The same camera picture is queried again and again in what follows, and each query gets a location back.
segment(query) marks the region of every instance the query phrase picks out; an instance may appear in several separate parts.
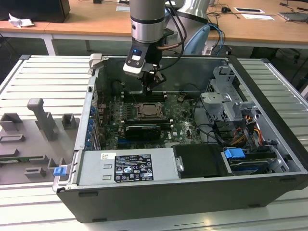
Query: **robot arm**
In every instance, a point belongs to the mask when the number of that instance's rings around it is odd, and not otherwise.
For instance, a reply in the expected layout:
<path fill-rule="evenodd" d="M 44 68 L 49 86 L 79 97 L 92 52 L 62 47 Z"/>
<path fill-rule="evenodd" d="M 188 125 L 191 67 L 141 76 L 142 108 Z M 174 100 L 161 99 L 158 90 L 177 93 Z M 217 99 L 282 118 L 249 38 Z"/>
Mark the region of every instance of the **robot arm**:
<path fill-rule="evenodd" d="M 141 77 L 145 63 L 159 66 L 163 45 L 165 1 L 131 0 L 132 46 L 124 64 L 126 74 Z"/>
<path fill-rule="evenodd" d="M 186 0 L 178 11 L 181 20 L 177 16 L 185 36 L 179 43 L 164 47 L 165 2 L 166 0 L 130 0 L 132 46 L 123 70 L 127 75 L 141 80 L 145 94 L 150 94 L 154 87 L 166 80 L 159 72 L 163 50 L 184 45 L 187 34 L 185 27 L 198 30 L 207 23 L 209 0 Z M 182 30 L 178 26 L 177 30 L 181 34 Z"/>

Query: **yellow wire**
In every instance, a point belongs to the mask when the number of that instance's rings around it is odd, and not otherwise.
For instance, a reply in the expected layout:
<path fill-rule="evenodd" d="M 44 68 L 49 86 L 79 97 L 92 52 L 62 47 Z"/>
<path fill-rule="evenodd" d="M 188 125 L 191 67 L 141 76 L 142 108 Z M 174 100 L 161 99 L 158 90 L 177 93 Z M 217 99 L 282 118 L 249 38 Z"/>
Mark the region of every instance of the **yellow wire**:
<path fill-rule="evenodd" d="M 234 141 L 231 145 L 235 145 L 235 144 L 239 143 L 240 141 L 242 141 L 242 140 L 245 139 L 245 138 L 246 138 L 246 136 L 245 136 L 245 134 L 244 134 L 244 135 L 242 135 L 239 139 L 237 139 L 236 141 Z"/>

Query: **wooden desk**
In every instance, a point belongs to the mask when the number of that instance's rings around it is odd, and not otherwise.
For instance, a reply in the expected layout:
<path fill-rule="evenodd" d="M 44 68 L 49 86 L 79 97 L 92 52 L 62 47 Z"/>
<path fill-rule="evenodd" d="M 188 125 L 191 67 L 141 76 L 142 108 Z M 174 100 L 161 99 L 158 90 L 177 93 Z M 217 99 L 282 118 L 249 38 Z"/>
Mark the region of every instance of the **wooden desk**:
<path fill-rule="evenodd" d="M 71 11 L 65 23 L 50 23 L 46 33 L 131 37 L 130 13 L 116 11 L 118 4 L 93 4 L 91 0 L 69 3 Z"/>
<path fill-rule="evenodd" d="M 280 6 L 280 0 L 219 0 L 227 4 L 232 12 L 234 7 L 249 7 L 262 9 L 265 14 L 290 12 L 290 9 Z M 18 29 L 8 22 L 0 21 L 0 33 L 7 37 L 41 38 L 44 39 L 49 55 L 56 55 L 57 50 L 53 39 L 82 39 L 86 40 L 87 50 L 90 49 L 89 40 L 131 41 L 129 12 L 117 12 L 117 3 L 102 2 L 93 4 L 92 0 L 70 0 L 70 15 L 65 23 L 35 22 L 34 27 Z M 290 7 L 297 11 L 297 7 L 308 8 L 308 3 L 289 1 Z M 209 7 L 208 12 L 221 11 L 221 6 Z M 220 28 L 225 32 L 225 45 L 302 48 L 308 49 L 308 25 L 305 23 L 286 23 L 279 16 L 272 16 L 275 20 L 245 19 L 238 14 L 221 15 L 218 19 Z M 217 41 L 218 34 L 211 31 L 209 42 Z"/>
<path fill-rule="evenodd" d="M 290 12 L 291 10 L 280 6 L 281 0 L 219 0 L 221 4 L 227 4 L 233 13 L 238 13 L 234 7 L 256 8 L 261 9 L 264 14 L 278 14 L 278 12 Z M 296 12 L 297 7 L 308 8 L 308 3 L 289 1 L 289 7 Z M 221 5 L 216 4 L 209 7 L 208 12 L 219 11 L 221 13 Z M 237 14 L 220 15 L 218 19 L 219 27 L 226 34 L 226 45 L 240 46 L 264 46 L 264 47 L 291 47 L 293 45 L 308 45 L 308 24 L 286 22 L 279 15 L 271 16 L 274 21 L 245 19 L 242 15 Z M 209 16 L 213 23 L 216 19 Z M 217 40 L 216 31 L 211 31 L 209 40 Z"/>

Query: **metal bracket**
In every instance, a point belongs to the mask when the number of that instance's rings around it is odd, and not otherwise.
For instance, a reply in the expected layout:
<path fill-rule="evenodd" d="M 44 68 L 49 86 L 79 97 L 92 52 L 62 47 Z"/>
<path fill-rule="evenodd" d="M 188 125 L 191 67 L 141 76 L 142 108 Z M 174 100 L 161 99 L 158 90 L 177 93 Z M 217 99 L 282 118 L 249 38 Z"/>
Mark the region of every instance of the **metal bracket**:
<path fill-rule="evenodd" d="M 96 68 L 103 66 L 103 61 L 108 60 L 109 58 L 104 57 L 103 54 L 92 54 L 90 55 L 90 69 L 94 70 Z"/>

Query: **white desk leg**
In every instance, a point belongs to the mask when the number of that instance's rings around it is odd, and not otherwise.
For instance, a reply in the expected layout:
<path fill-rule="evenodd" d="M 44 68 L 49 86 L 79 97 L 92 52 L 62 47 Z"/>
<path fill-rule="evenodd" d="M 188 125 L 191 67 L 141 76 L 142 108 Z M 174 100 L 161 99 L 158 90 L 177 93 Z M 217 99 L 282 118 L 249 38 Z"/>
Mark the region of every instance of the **white desk leg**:
<path fill-rule="evenodd" d="M 47 51 L 48 51 L 48 55 L 58 55 L 57 47 L 53 43 L 54 41 L 52 39 L 52 36 L 46 34 L 42 37 L 42 39 L 45 42 L 45 45 L 46 45 L 46 48 L 47 48 Z"/>
<path fill-rule="evenodd" d="M 301 95 L 307 99 L 308 98 L 308 85 L 305 87 L 305 89 L 303 89 L 303 91 L 301 92 Z"/>
<path fill-rule="evenodd" d="M 211 55 L 211 52 L 213 50 L 213 47 L 215 46 L 216 41 L 214 40 L 207 40 L 205 42 L 204 49 L 202 51 L 202 55 Z"/>
<path fill-rule="evenodd" d="M 85 40 L 85 42 L 86 42 L 86 49 L 87 49 L 87 51 L 91 51 L 92 49 L 91 49 L 91 46 L 90 46 L 90 41 L 89 40 Z"/>

